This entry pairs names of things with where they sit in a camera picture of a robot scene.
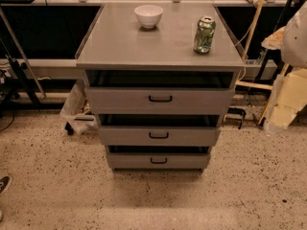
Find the white ceramic bowl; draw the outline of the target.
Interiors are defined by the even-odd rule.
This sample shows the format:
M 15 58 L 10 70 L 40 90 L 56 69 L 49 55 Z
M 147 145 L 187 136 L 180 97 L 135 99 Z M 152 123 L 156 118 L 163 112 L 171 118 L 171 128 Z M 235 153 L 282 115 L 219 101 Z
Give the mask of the white ceramic bowl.
M 154 28 L 161 20 L 164 10 L 156 5 L 143 5 L 134 9 L 138 23 L 145 29 Z

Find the grey drawer cabinet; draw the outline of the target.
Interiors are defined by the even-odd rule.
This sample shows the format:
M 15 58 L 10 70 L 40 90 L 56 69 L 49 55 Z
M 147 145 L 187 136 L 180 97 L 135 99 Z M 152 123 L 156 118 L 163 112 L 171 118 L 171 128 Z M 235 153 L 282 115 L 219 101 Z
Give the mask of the grey drawer cabinet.
M 107 3 L 77 59 L 86 87 L 231 89 L 244 69 L 221 21 L 208 54 L 194 52 L 198 20 L 215 17 L 213 6 L 170 3 L 152 30 L 137 22 L 133 3 Z M 224 114 L 94 114 L 100 127 L 214 127 Z M 108 153 L 209 154 L 214 147 L 109 146 Z

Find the black sneaker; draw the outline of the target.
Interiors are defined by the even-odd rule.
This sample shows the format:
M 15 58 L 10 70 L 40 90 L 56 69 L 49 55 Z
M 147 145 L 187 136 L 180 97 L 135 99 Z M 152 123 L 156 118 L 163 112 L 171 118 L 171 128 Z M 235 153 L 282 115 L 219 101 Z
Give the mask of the black sneaker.
M 8 175 L 0 178 L 0 195 L 6 192 L 11 186 L 12 178 Z

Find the yellow foam block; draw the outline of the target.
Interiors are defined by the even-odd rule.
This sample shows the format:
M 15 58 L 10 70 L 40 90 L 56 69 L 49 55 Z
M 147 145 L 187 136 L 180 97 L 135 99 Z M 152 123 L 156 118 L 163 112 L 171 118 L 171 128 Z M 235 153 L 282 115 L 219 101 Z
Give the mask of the yellow foam block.
M 278 75 L 265 115 L 264 130 L 277 133 L 288 128 L 307 105 L 307 69 L 295 67 L 287 76 Z

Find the grey drawer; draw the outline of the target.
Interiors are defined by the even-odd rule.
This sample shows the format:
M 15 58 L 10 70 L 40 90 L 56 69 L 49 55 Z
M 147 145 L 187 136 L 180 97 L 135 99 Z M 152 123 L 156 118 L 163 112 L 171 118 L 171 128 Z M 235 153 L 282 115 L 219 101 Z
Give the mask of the grey drawer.
M 231 89 L 86 87 L 94 114 L 219 115 L 227 112 Z
M 212 147 L 221 130 L 214 127 L 101 126 L 99 137 L 109 146 Z
M 107 163 L 112 169 L 196 169 L 207 167 L 209 154 L 193 153 L 108 153 Z

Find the black tripod stand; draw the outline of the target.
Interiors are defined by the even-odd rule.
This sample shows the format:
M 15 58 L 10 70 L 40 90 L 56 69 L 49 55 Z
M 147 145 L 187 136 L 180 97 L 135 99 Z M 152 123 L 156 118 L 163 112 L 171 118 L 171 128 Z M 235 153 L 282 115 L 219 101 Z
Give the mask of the black tripod stand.
M 16 74 L 18 80 L 20 81 L 21 85 L 23 86 L 24 90 L 26 91 L 26 93 L 28 94 L 28 97 L 30 98 L 30 100 L 32 101 L 33 105 L 35 107 L 39 107 L 40 106 L 40 101 L 34 91 L 34 89 L 31 87 L 25 73 L 23 72 L 22 68 L 20 67 L 18 61 L 16 59 L 14 59 L 13 57 L 11 57 L 9 51 L 7 50 L 3 40 L 0 38 L 0 48 L 3 51 L 6 59 L 8 60 L 12 70 L 14 71 L 14 73 Z

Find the grey bottom drawer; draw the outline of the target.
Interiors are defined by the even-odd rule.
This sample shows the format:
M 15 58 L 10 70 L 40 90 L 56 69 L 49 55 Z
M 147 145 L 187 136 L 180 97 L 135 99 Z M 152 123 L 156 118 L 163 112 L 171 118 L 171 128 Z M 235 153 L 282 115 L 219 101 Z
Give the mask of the grey bottom drawer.
M 193 153 L 108 153 L 107 163 L 112 169 L 196 169 L 207 167 L 209 154 Z

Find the green soda can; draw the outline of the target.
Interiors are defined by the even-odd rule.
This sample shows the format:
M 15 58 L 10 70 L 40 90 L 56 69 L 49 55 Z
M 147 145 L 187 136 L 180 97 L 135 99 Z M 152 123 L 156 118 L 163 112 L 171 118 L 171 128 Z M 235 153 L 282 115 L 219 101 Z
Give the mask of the green soda can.
M 216 29 L 216 22 L 213 17 L 204 15 L 197 24 L 197 30 L 194 38 L 194 51 L 198 54 L 208 54 L 213 36 Z

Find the grey middle drawer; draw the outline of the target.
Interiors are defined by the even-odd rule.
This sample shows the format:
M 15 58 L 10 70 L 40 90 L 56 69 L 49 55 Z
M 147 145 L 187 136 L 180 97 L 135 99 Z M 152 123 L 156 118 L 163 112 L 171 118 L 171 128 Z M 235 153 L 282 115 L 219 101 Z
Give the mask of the grey middle drawer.
M 212 147 L 221 130 L 214 127 L 101 126 L 99 137 L 109 146 Z

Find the clear plastic bin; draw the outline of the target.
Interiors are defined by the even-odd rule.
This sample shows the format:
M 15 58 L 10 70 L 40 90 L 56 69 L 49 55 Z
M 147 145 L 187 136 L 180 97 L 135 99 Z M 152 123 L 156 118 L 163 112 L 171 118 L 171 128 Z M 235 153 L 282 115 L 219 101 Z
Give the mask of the clear plastic bin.
M 82 80 L 75 82 L 61 109 L 60 116 L 66 121 L 64 128 L 69 135 L 97 131 L 97 122 L 91 112 Z

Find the wooden easel frame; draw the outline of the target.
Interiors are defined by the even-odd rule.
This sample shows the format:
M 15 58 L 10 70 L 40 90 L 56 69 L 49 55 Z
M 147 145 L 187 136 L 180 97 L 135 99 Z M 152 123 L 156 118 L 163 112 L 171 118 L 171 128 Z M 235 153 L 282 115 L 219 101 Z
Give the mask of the wooden easel frame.
M 256 29 L 257 23 L 258 23 L 258 19 L 260 17 L 260 13 L 264 4 L 265 0 L 248 0 L 250 2 L 250 4 L 253 4 L 256 7 L 256 13 L 253 17 L 253 20 L 248 28 L 248 31 L 246 32 L 246 34 L 238 41 L 238 44 L 241 43 L 241 41 L 247 37 L 247 41 L 246 41 L 246 45 L 244 48 L 244 51 L 242 53 L 242 60 L 244 63 L 248 62 L 248 49 L 249 49 L 249 45 L 251 43 L 251 40 L 253 38 L 254 35 L 254 31 Z M 262 78 L 262 74 L 265 71 L 266 65 L 268 62 L 268 54 L 267 51 L 264 52 L 264 54 L 261 56 L 261 67 L 260 70 L 257 74 L 257 76 L 254 78 L 253 81 L 251 82 L 246 82 L 246 81 L 242 81 L 243 77 L 240 77 L 237 81 L 236 84 L 239 86 L 244 86 L 244 87 L 248 87 L 248 88 L 256 88 L 256 89 L 265 89 L 265 90 L 270 90 L 272 91 L 272 83 L 273 81 L 276 79 L 278 74 L 284 75 L 287 70 L 289 65 L 285 64 L 283 65 L 282 61 L 278 62 L 276 64 L 276 69 L 275 72 L 272 74 L 271 79 L 269 80 L 269 84 L 264 84 L 262 82 L 259 82 Z

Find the grey top drawer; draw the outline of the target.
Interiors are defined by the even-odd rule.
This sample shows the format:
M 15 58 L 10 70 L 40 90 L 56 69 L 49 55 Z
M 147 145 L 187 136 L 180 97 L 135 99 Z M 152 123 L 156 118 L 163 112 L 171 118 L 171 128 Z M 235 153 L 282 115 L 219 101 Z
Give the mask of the grey top drawer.
M 94 114 L 219 115 L 227 112 L 231 89 L 86 87 Z

